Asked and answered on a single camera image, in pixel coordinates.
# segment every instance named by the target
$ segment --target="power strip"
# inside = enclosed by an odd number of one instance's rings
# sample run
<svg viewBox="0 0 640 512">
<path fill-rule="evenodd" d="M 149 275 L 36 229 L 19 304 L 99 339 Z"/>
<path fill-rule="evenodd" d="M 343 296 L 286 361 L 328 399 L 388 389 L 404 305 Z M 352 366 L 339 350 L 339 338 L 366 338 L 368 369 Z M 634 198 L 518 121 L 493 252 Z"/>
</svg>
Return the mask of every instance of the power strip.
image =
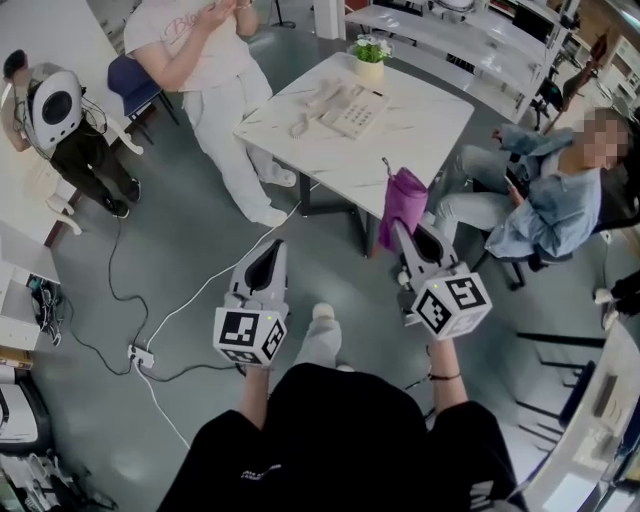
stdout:
<svg viewBox="0 0 640 512">
<path fill-rule="evenodd" d="M 134 347 L 133 345 L 129 345 L 127 349 L 127 358 L 130 360 L 133 358 L 133 364 L 136 366 L 139 364 L 149 370 L 153 368 L 153 363 L 155 362 L 155 358 L 151 352 L 147 352 L 139 347 Z"/>
</svg>

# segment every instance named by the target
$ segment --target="denim jacket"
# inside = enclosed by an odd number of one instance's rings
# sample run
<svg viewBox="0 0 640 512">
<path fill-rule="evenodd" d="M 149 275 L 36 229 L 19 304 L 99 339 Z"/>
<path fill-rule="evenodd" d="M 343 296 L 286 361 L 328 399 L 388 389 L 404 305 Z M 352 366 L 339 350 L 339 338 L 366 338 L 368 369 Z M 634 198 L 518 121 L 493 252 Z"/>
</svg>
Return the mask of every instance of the denim jacket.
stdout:
<svg viewBox="0 0 640 512">
<path fill-rule="evenodd" d="M 503 149 L 522 155 L 519 163 L 511 164 L 512 172 L 530 185 L 527 199 L 487 239 L 485 247 L 494 256 L 527 256 L 536 245 L 562 256 L 591 235 L 600 213 L 600 170 L 540 178 L 544 158 L 572 142 L 570 128 L 544 136 L 512 124 L 502 126 Z"/>
</svg>

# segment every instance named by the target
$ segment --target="blue chair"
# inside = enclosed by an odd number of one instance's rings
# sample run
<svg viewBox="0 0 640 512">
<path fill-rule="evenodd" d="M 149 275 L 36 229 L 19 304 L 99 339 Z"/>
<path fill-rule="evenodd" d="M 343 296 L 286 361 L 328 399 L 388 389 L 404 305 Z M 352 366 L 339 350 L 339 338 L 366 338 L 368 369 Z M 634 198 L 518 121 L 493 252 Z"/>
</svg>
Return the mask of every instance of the blue chair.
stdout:
<svg viewBox="0 0 640 512">
<path fill-rule="evenodd" d="M 107 85 L 109 89 L 120 95 L 124 106 L 124 115 L 131 119 L 134 126 L 138 127 L 149 143 L 153 144 L 151 137 L 145 130 L 146 124 L 142 121 L 137 112 L 151 103 L 154 99 L 160 98 L 173 122 L 178 126 L 178 118 L 173 112 L 173 105 L 169 98 L 162 91 L 162 88 L 153 81 L 149 74 L 135 59 L 130 59 L 126 55 L 120 55 L 109 64 L 107 75 Z"/>
</svg>

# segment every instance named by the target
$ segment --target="cable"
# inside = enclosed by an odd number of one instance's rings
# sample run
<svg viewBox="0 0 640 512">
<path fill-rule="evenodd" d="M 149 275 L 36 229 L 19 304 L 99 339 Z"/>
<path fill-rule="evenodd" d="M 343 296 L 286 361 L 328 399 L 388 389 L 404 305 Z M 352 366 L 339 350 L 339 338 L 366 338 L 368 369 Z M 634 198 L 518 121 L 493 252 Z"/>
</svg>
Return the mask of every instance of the cable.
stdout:
<svg viewBox="0 0 640 512">
<path fill-rule="evenodd" d="M 190 450 L 191 449 L 191 445 L 187 442 L 187 440 L 184 438 L 184 436 L 180 433 L 180 431 L 178 430 L 178 427 L 176 427 L 173 424 L 173 421 L 171 421 L 169 416 L 167 416 L 167 413 L 164 412 L 162 407 L 160 407 L 160 404 L 158 403 L 158 399 L 156 398 L 155 391 L 153 391 L 153 386 L 151 385 L 151 382 L 149 382 L 149 379 L 147 379 L 145 377 L 145 375 L 140 371 L 140 368 L 138 367 L 138 365 L 135 365 L 135 368 L 136 368 L 136 371 L 138 372 L 138 375 L 140 375 L 142 380 L 144 380 L 147 383 L 147 386 L 149 386 L 149 391 L 151 391 L 151 398 L 153 398 L 153 403 L 156 404 L 156 407 L 158 408 L 158 410 L 160 411 L 162 416 L 164 416 L 164 419 L 167 420 L 169 425 L 171 425 L 171 428 L 175 431 L 176 434 L 178 434 L 178 437 L 182 440 L 184 445 L 187 447 L 187 450 Z"/>
<path fill-rule="evenodd" d="M 128 375 L 129 373 L 131 373 L 131 366 L 133 364 L 133 359 L 129 360 L 129 368 L 127 368 L 125 371 L 122 371 L 122 372 L 116 371 L 113 368 L 111 368 L 111 366 L 109 366 L 109 363 L 107 363 L 107 360 L 104 358 L 102 353 L 96 347 L 94 347 L 93 345 L 89 345 L 88 343 L 85 343 L 78 337 L 78 335 L 75 332 L 73 332 L 73 327 L 71 327 L 71 323 L 73 322 L 73 317 L 76 311 L 75 311 L 75 308 L 73 307 L 73 303 L 69 300 L 68 297 L 65 296 L 64 300 L 67 302 L 67 304 L 69 304 L 69 307 L 71 308 L 71 317 L 69 318 L 69 332 L 71 333 L 71 336 L 73 336 L 80 345 L 82 345 L 83 347 L 89 348 L 93 350 L 96 354 L 98 354 L 98 357 L 102 361 L 102 364 L 104 364 L 104 367 L 116 377 L 122 377 L 124 375 Z"/>
<path fill-rule="evenodd" d="M 116 295 L 115 290 L 113 289 L 113 283 L 112 283 L 112 279 L 111 279 L 111 274 L 112 274 L 112 264 L 113 264 L 113 257 L 116 253 L 116 250 L 118 249 L 118 244 L 120 243 L 120 235 L 122 233 L 122 223 L 120 222 L 120 219 L 118 220 L 118 234 L 116 235 L 116 240 L 115 243 L 113 244 L 113 250 L 111 251 L 111 255 L 109 256 L 109 264 L 107 266 L 107 278 L 108 278 L 108 282 L 109 282 L 109 290 L 111 291 L 111 295 L 112 297 L 117 300 L 118 302 L 130 302 L 132 300 L 139 300 L 140 302 L 142 302 L 142 305 L 144 307 L 145 310 L 145 315 L 144 315 L 144 320 L 142 321 L 142 323 L 140 324 L 140 327 L 138 328 L 138 331 L 136 332 L 136 336 L 133 339 L 132 344 L 135 344 L 136 340 L 138 339 L 138 336 L 140 336 L 140 332 L 142 332 L 142 329 L 144 329 L 144 326 L 147 324 L 147 320 L 149 319 L 149 308 L 147 306 L 146 301 L 144 300 L 144 298 L 141 295 L 127 295 L 127 296 L 123 296 L 123 297 L 118 297 L 118 295 Z M 102 361 L 102 364 L 104 364 L 105 368 L 107 370 L 109 370 L 109 372 L 111 372 L 113 375 L 117 376 L 117 377 L 122 377 L 124 375 L 128 375 L 129 373 L 131 373 L 131 366 L 132 366 L 132 361 L 133 359 L 129 360 L 129 367 L 122 372 L 116 371 L 113 368 L 111 368 L 111 366 L 109 366 L 109 364 L 107 363 L 107 360 L 104 358 L 104 356 L 102 355 L 102 353 L 93 345 L 89 345 L 88 343 L 83 342 L 78 335 L 73 331 L 73 327 L 72 327 L 72 322 L 73 322 L 73 317 L 75 315 L 75 308 L 73 307 L 73 303 L 71 302 L 71 300 L 65 295 L 64 296 L 65 300 L 67 301 L 67 303 L 69 304 L 69 307 L 71 308 L 71 317 L 69 318 L 69 332 L 71 333 L 71 335 L 75 338 L 75 340 L 82 345 L 83 347 L 89 348 L 91 350 L 93 350 L 96 354 L 98 354 L 98 357 L 100 358 L 100 360 Z"/>
<path fill-rule="evenodd" d="M 317 186 L 319 185 L 319 183 L 316 183 L 313 187 L 311 187 L 311 190 L 315 189 Z M 300 205 L 302 204 L 301 201 L 298 201 L 298 204 L 296 204 L 293 209 L 291 210 L 291 212 L 289 212 L 289 215 L 287 215 L 287 219 L 285 220 L 285 222 L 287 220 L 289 220 L 289 218 L 296 212 L 296 210 L 300 207 Z M 207 279 L 205 281 L 205 283 L 200 287 L 200 289 L 195 293 L 195 295 L 193 297 L 191 297 L 187 302 L 185 302 L 182 306 L 180 306 L 178 309 L 172 311 L 171 313 L 169 313 L 164 320 L 160 323 L 160 325 L 158 326 L 158 328 L 155 330 L 155 332 L 151 335 L 151 337 L 149 338 L 149 341 L 147 341 L 147 352 L 150 352 L 151 349 L 151 343 L 153 342 L 153 339 L 157 336 L 157 334 L 160 332 L 160 329 L 162 329 L 162 327 L 164 327 L 164 324 L 167 322 L 167 320 L 169 320 L 169 318 L 171 318 L 173 315 L 177 315 L 178 313 L 180 313 L 180 311 L 182 311 L 184 308 L 186 308 L 189 304 L 191 304 L 194 300 L 196 300 L 198 298 L 198 296 L 202 293 L 202 291 L 209 285 L 209 283 L 211 281 L 213 281 L 214 279 L 217 279 L 218 277 L 220 277 L 223 274 L 226 274 L 227 272 L 229 272 L 229 270 L 233 270 L 234 268 L 236 268 L 247 256 L 249 256 L 249 254 L 251 254 L 251 252 L 258 247 L 258 245 L 260 244 L 260 242 L 262 242 L 266 237 L 268 237 L 271 233 L 273 233 L 276 229 L 278 229 L 279 226 L 275 227 L 275 228 L 271 228 L 269 231 L 267 231 L 264 235 L 262 235 L 260 238 L 258 238 L 258 241 L 253 244 L 253 247 L 251 249 L 249 249 L 245 255 L 240 258 L 238 261 L 236 261 L 233 265 L 228 266 L 227 268 L 225 268 L 224 270 L 218 272 L 217 274 L 211 276 L 209 279 Z"/>
<path fill-rule="evenodd" d="M 149 320 L 149 307 L 147 306 L 147 302 L 144 300 L 144 297 L 142 297 L 142 295 L 135 293 L 133 295 L 124 295 L 122 297 L 118 297 L 118 295 L 116 295 L 115 290 L 113 289 L 113 283 L 111 281 L 111 274 L 112 274 L 111 266 L 113 263 L 113 257 L 116 254 L 116 250 L 118 249 L 118 243 L 120 242 L 120 235 L 122 234 L 122 222 L 120 221 L 120 219 L 117 219 L 117 220 L 118 220 L 118 234 L 116 235 L 116 241 L 113 244 L 113 250 L 111 251 L 111 256 L 109 256 L 109 265 L 107 268 L 109 290 L 111 291 L 111 295 L 113 296 L 113 298 L 118 302 L 131 302 L 132 300 L 139 300 L 142 303 L 142 306 L 144 307 L 144 320 L 140 324 L 140 327 L 138 327 L 138 332 L 136 332 L 136 335 L 133 338 L 133 341 L 131 342 L 132 345 L 135 345 L 136 341 L 138 341 L 138 336 L 140 336 L 142 329 L 145 328 L 145 326 L 147 325 L 147 321 Z"/>
<path fill-rule="evenodd" d="M 199 368 L 207 368 L 209 370 L 235 370 L 236 369 L 236 365 L 233 366 L 213 366 L 210 364 L 195 364 L 193 366 L 187 366 L 184 370 L 182 370 L 180 373 L 176 373 L 173 377 L 155 377 L 154 375 L 150 375 L 148 373 L 143 372 L 142 370 L 140 370 L 140 372 L 147 377 L 148 379 L 154 380 L 156 382 L 171 382 L 174 381 L 176 379 L 179 379 L 180 377 L 182 377 L 185 373 L 188 373 L 190 371 L 193 370 L 198 370 Z"/>
</svg>

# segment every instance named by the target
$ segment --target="man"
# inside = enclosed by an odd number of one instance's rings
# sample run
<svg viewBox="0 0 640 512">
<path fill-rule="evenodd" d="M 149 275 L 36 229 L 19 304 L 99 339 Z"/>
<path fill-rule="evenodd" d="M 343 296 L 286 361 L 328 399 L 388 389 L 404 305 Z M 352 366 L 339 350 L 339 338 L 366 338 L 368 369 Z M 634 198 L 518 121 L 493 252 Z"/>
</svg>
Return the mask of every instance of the man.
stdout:
<svg viewBox="0 0 640 512">
<path fill-rule="evenodd" d="M 140 201 L 140 182 L 132 178 L 111 152 L 107 141 L 83 117 L 78 128 L 48 150 L 38 147 L 37 138 L 27 112 L 29 90 L 62 68 L 44 63 L 29 68 L 22 50 L 13 52 L 4 63 L 3 75 L 12 90 L 0 112 L 7 138 L 22 152 L 34 147 L 62 178 L 87 197 L 103 206 L 114 217 L 129 216 L 129 207 L 115 199 L 111 191 L 96 176 L 96 172 L 111 178 L 120 192 L 132 203 Z"/>
<path fill-rule="evenodd" d="M 427 348 L 437 413 L 431 432 L 403 391 L 337 371 L 341 342 L 333 308 L 316 305 L 294 367 L 270 398 L 269 371 L 247 368 L 238 411 L 196 435 L 159 510 L 221 500 L 244 509 L 526 510 L 498 422 L 467 398 L 453 340 Z"/>
<path fill-rule="evenodd" d="M 475 180 L 488 192 L 450 194 L 438 204 L 434 226 L 453 242 L 458 222 L 491 231 L 486 249 L 496 257 L 522 257 L 540 247 L 552 256 L 567 254 L 590 235 L 600 212 L 600 169 L 611 169 L 629 151 L 624 117 L 598 108 L 580 130 L 548 136 L 503 125 L 493 138 L 502 149 L 521 155 L 510 164 L 475 146 L 465 146 L 443 176 L 443 194 Z"/>
<path fill-rule="evenodd" d="M 258 28 L 252 3 L 143 0 L 127 23 L 125 46 L 162 88 L 184 93 L 200 147 L 222 173 L 242 213 L 252 222 L 276 227 L 287 214 L 270 206 L 260 181 L 292 187 L 296 176 L 233 135 L 272 95 L 249 47 L 238 37 Z"/>
</svg>

